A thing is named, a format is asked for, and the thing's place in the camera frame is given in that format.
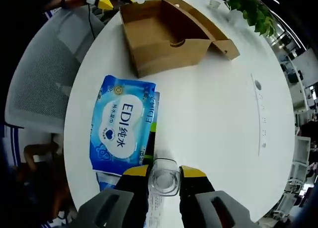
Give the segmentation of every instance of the white round table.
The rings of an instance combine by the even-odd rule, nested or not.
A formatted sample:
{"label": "white round table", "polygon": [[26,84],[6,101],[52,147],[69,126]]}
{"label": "white round table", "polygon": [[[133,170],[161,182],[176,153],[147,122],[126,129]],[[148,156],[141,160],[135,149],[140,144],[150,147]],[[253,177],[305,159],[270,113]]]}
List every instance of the white round table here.
{"label": "white round table", "polygon": [[[240,56],[228,61],[210,49],[197,66],[142,78],[156,83],[160,92],[156,148],[171,150],[178,165],[205,172],[216,190],[237,199],[256,221],[280,199],[291,168],[294,115],[287,82],[264,37],[252,28],[231,26],[224,3],[212,11],[207,8],[209,0],[184,1],[232,39]],[[136,79],[124,40],[116,14],[89,49],[71,91],[64,157],[77,209],[99,192],[89,160],[89,134],[104,77]],[[264,131],[254,80],[261,84],[266,108],[266,148],[260,148]],[[166,198],[160,223],[161,227],[183,227],[179,196]]]}

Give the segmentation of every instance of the chair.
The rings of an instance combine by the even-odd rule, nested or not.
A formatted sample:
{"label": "chair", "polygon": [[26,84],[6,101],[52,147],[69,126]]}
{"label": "chair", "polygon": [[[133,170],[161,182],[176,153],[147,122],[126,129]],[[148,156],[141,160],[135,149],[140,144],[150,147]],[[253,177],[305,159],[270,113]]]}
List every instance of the chair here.
{"label": "chair", "polygon": [[[8,91],[5,121],[49,133],[63,133],[67,103],[81,62],[93,43],[87,6],[59,10],[26,48]],[[104,27],[90,20],[97,36]]]}

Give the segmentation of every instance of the cardboard box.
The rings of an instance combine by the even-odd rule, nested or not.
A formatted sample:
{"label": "cardboard box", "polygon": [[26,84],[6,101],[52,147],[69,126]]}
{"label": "cardboard box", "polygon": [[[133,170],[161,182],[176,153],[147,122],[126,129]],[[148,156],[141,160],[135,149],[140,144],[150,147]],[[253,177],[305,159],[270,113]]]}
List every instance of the cardboard box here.
{"label": "cardboard box", "polygon": [[135,2],[120,13],[138,77],[196,65],[211,43],[230,60],[239,56],[213,22],[182,0]]}

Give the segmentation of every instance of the leaf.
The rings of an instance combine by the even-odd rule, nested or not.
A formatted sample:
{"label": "leaf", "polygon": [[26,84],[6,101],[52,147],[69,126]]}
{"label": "leaf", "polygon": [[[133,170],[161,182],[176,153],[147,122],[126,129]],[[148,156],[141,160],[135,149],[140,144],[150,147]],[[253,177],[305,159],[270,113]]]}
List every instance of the leaf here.
{"label": "leaf", "polygon": [[272,25],[274,22],[274,20],[271,18],[271,17],[265,17],[265,21],[264,23],[267,24],[267,25]]}
{"label": "leaf", "polygon": [[268,37],[268,35],[269,35],[269,28],[266,28],[265,37]]}
{"label": "leaf", "polygon": [[246,10],[243,11],[243,18],[248,19],[248,14]]}
{"label": "leaf", "polygon": [[240,4],[239,4],[239,1],[238,0],[230,0],[228,2],[231,10],[234,10],[234,9],[238,9],[240,7]]}
{"label": "leaf", "polygon": [[262,11],[264,15],[266,15],[266,16],[269,16],[269,15],[270,15],[270,11],[269,11],[268,7],[265,6],[265,5],[262,4],[262,3],[259,3],[258,9],[259,9],[260,11]]}
{"label": "leaf", "polygon": [[257,13],[256,12],[249,12],[247,22],[249,26],[253,26],[257,23]]}
{"label": "leaf", "polygon": [[255,25],[255,32],[259,32],[260,35],[266,33],[267,31],[267,28],[266,26],[261,22],[261,21],[258,21]]}
{"label": "leaf", "polygon": [[257,21],[262,21],[262,20],[265,20],[265,19],[266,19],[265,15],[263,14],[262,11],[257,10],[256,13],[257,13]]}
{"label": "leaf", "polygon": [[276,29],[274,27],[270,26],[267,35],[272,36],[274,33],[276,33]]}
{"label": "leaf", "polygon": [[274,26],[272,28],[273,28],[274,33],[277,33],[276,28]]}

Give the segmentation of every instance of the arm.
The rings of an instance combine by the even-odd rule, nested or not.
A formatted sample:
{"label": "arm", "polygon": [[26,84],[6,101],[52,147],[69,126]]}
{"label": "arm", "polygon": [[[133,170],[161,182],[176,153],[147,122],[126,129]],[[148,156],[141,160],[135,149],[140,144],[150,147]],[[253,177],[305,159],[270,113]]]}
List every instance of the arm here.
{"label": "arm", "polygon": [[[44,6],[44,11],[52,10],[61,7],[62,0],[51,0]],[[65,0],[65,5],[67,8],[76,8],[85,5],[86,0]]]}
{"label": "arm", "polygon": [[27,145],[24,148],[24,158],[29,165],[32,172],[36,171],[36,165],[34,162],[34,155],[45,155],[48,152],[56,152],[58,145],[56,143],[50,143],[45,145]]}

